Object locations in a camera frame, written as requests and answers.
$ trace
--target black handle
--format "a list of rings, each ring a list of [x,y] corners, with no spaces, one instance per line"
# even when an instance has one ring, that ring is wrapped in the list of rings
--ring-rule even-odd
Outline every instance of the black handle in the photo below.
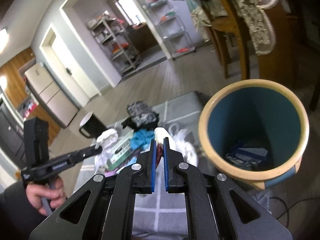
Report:
[[[189,237],[194,240],[218,240],[215,220],[201,171],[185,163],[177,166],[177,173],[187,177],[188,192],[185,193]]]
[[[84,133],[82,132],[82,127],[80,127],[80,129],[79,129],[79,133],[81,133],[84,137],[86,137],[86,138],[88,138],[88,139],[92,138],[91,136],[87,136],[86,134],[84,134]]]
[[[143,173],[141,165],[139,170],[132,167],[132,165],[125,167],[117,176],[101,240],[131,239],[135,201],[135,194],[132,194],[132,180]]]

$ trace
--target doorway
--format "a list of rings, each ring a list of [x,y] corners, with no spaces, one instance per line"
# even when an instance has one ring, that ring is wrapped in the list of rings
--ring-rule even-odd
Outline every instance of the doorway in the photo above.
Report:
[[[133,0],[77,0],[72,9],[122,78],[166,60]]]
[[[40,50],[56,76],[82,107],[99,94],[52,24],[40,44]]]

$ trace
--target ceiling light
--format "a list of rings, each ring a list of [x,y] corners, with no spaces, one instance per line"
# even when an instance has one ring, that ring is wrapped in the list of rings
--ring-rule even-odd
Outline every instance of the ceiling light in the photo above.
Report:
[[[0,77],[0,86],[2,90],[7,88],[7,78],[5,76]]]
[[[9,40],[9,35],[7,34],[6,29],[0,31],[0,53],[4,50],[4,47],[7,45]]]

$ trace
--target black mug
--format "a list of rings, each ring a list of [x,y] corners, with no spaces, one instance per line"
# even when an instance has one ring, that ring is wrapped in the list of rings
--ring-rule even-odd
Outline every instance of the black mug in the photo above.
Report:
[[[80,122],[79,133],[86,138],[97,139],[107,129],[108,128],[93,114],[93,112],[90,112]]]

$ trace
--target human hand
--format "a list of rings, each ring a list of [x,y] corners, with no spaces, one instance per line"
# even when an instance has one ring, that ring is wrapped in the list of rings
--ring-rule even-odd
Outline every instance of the human hand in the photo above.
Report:
[[[67,196],[64,192],[63,181],[60,177],[55,181],[55,188],[56,189],[49,189],[47,186],[38,184],[29,184],[26,188],[26,194],[30,204],[44,216],[48,214],[42,206],[41,197],[50,199],[50,206],[54,209],[66,201]]]

